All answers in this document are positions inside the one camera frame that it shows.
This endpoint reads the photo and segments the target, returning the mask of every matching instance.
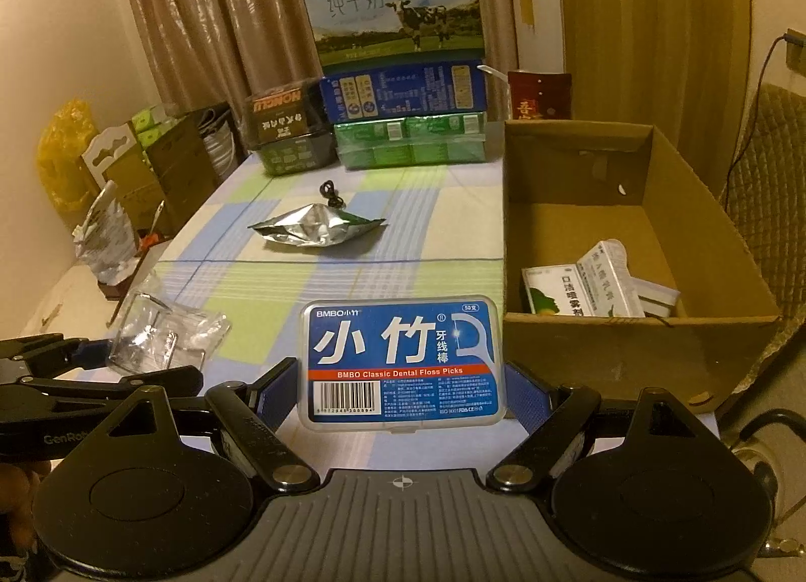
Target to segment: plaid tablecloth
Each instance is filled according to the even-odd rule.
[[[157,264],[164,296],[224,312],[232,330],[204,366],[205,385],[252,381],[299,354],[300,310],[313,300],[482,294],[502,311],[501,126],[487,163],[269,178],[253,155],[190,220]],[[322,201],[332,179],[347,210],[387,225],[328,249],[269,244],[248,226]],[[525,437],[516,421],[488,428],[313,433],[296,413],[280,436],[324,473],[330,467],[484,471]]]

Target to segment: brown cardboard box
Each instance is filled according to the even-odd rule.
[[[577,120],[506,125],[504,352],[553,384],[631,399],[669,389],[709,412],[756,363],[778,308],[742,238],[657,128]],[[535,316],[521,269],[617,238],[636,277],[680,290],[675,317]]]
[[[138,144],[106,169],[106,177],[118,184],[118,199],[135,229],[149,229],[165,200],[157,229],[173,236],[213,194],[219,177],[187,117],[148,147],[148,159],[153,171]]]

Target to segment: grey ribbed plate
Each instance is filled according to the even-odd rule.
[[[61,582],[78,579],[69,574]],[[523,496],[471,471],[334,471],[324,488],[269,503],[251,533],[186,582],[614,582],[567,549]],[[724,582],[751,582],[739,572]]]

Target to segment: human hand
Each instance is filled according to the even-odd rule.
[[[0,464],[0,513],[7,516],[11,541],[20,554],[34,543],[31,505],[39,482],[50,471],[50,462]]]

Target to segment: yellow plastic bag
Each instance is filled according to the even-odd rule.
[[[83,100],[70,100],[51,118],[39,139],[39,181],[70,229],[82,223],[98,195],[89,174],[82,172],[82,154],[97,134],[90,106]]]

